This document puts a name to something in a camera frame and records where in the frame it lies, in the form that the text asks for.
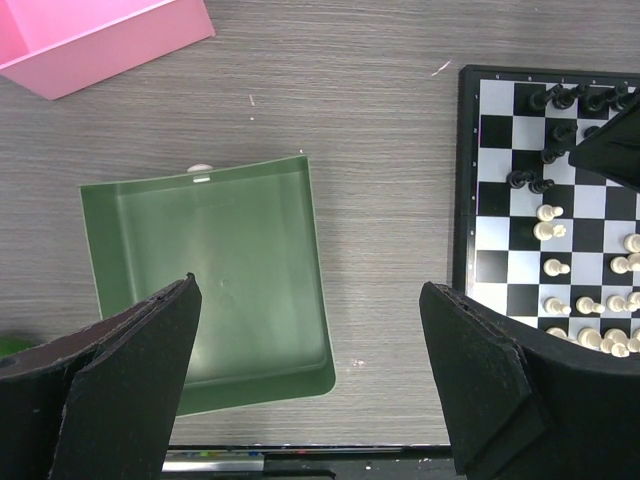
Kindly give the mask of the green plastic tray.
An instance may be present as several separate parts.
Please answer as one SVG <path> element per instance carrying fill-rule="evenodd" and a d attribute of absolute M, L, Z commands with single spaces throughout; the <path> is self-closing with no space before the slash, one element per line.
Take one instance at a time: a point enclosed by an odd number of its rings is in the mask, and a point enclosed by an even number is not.
<path fill-rule="evenodd" d="M 103 317 L 192 273 L 178 414 L 329 393 L 336 372 L 304 156 L 80 189 Z"/>

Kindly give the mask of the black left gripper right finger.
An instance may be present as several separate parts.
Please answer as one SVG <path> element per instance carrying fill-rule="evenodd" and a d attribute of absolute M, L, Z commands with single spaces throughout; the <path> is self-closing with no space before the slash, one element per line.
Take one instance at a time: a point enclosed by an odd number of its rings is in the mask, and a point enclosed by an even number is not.
<path fill-rule="evenodd" d="M 424 284 L 419 307 L 459 475 L 638 477 L 637 355 L 585 348 L 442 284 Z"/>

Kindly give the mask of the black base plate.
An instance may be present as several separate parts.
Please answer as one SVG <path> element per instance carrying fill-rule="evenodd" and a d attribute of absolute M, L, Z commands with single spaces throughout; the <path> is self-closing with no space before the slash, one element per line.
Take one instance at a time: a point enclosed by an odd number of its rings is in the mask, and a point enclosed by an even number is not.
<path fill-rule="evenodd" d="M 448 445 L 176 445 L 163 479 L 457 479 Z"/>

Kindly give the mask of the pink plastic box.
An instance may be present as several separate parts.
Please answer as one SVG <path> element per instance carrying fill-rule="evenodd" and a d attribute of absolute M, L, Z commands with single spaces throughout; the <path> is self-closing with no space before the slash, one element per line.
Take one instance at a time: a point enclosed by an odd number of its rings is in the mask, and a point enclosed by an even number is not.
<path fill-rule="evenodd" d="M 3 1 L 1 76 L 55 100 L 214 35 L 203 1 Z"/>

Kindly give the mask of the black white chessboard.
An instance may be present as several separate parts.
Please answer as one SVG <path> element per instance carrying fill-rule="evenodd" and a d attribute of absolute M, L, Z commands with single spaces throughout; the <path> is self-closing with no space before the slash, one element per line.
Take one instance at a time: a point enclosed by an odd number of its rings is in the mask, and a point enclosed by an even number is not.
<path fill-rule="evenodd" d="M 453 285 L 616 357 L 639 353 L 639 197 L 569 162 L 639 90 L 630 73 L 459 75 Z"/>

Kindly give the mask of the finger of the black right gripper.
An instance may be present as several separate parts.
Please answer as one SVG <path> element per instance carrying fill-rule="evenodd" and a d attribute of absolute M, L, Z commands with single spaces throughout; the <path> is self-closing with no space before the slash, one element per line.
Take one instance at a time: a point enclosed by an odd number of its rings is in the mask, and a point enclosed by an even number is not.
<path fill-rule="evenodd" d="M 568 157 L 576 169 L 639 192 L 639 93 L 624 110 L 577 145 Z"/>

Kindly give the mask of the green lime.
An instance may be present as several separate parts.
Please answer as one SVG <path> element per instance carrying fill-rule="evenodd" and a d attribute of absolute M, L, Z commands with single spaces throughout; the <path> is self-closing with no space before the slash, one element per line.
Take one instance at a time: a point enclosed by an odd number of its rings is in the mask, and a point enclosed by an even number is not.
<path fill-rule="evenodd" d="M 31 338 L 25 338 L 15 335 L 0 336 L 0 357 L 8 357 L 22 352 L 37 345 L 37 342 Z"/>

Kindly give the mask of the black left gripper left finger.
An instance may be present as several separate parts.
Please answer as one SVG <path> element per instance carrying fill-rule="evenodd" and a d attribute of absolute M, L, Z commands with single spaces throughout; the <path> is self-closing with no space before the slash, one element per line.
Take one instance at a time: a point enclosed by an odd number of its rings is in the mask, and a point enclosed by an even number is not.
<path fill-rule="evenodd" d="M 4 479 L 157 479 L 198 328 L 194 274 L 1 358 Z"/>

